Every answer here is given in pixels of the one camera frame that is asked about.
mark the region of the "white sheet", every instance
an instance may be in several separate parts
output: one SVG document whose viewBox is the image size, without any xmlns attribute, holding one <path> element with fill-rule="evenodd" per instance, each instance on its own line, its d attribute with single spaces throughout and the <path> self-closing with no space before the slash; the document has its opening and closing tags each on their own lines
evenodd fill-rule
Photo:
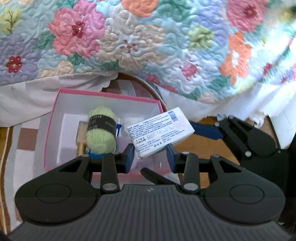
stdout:
<svg viewBox="0 0 296 241">
<path fill-rule="evenodd" d="M 233 115 L 242 120 L 250 118 L 263 125 L 264 116 L 277 116 L 289 103 L 296 93 L 296 82 L 282 85 L 256 83 L 239 95 L 211 104 L 186 99 L 161 87 L 158 89 L 169 109 L 180 107 L 192 121 L 200 121 L 207 116 Z"/>
<path fill-rule="evenodd" d="M 0 87 L 0 127 L 9 127 L 52 110 L 60 88 L 100 92 L 116 79 L 116 72 L 65 74 Z"/>
</svg>

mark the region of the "ribbed gray panel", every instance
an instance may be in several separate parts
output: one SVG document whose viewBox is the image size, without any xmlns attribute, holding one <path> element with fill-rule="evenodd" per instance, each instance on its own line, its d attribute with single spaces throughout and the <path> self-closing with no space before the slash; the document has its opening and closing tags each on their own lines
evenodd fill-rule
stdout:
<svg viewBox="0 0 296 241">
<path fill-rule="evenodd" d="M 279 241 L 290 236 L 277 223 L 239 226 L 218 219 L 197 196 L 173 185 L 125 185 L 104 195 L 72 223 L 42 227 L 24 223 L 12 241 Z"/>
</svg>

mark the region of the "quilted fabric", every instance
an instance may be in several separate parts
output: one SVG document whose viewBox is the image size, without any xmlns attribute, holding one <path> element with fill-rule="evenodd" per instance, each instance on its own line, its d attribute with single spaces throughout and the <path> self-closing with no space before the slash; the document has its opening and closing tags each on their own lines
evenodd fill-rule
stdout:
<svg viewBox="0 0 296 241">
<path fill-rule="evenodd" d="M 0 85 L 117 71 L 212 103 L 296 79 L 280 0 L 0 0 Z"/>
</svg>

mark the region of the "floral quilt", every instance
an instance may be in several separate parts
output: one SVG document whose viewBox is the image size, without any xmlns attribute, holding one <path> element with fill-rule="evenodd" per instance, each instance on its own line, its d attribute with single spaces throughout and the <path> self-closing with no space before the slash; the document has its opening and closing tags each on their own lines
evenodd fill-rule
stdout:
<svg viewBox="0 0 296 241">
<path fill-rule="evenodd" d="M 280 0 L 0 0 L 0 85 L 124 72 L 213 102 L 296 79 Z"/>
</svg>

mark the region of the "open cardboard box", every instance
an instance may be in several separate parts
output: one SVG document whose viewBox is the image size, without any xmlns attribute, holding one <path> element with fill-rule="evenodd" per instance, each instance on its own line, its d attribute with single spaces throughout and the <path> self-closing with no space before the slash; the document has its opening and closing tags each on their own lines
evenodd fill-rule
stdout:
<svg viewBox="0 0 296 241">
<path fill-rule="evenodd" d="M 159 100 L 132 97 L 103 92 L 60 89 L 52 109 L 44 147 L 43 168 L 51 170 L 76 157 L 76 135 L 79 121 L 87 121 L 88 114 L 98 106 L 110 108 L 119 119 L 122 128 L 116 141 L 117 151 L 122 152 L 132 143 L 125 129 L 160 113 L 163 113 Z M 118 174 L 119 181 L 143 179 L 140 169 L 148 167 L 164 175 L 170 172 L 165 151 L 145 160 L 135 158 L 128 174 Z"/>
</svg>

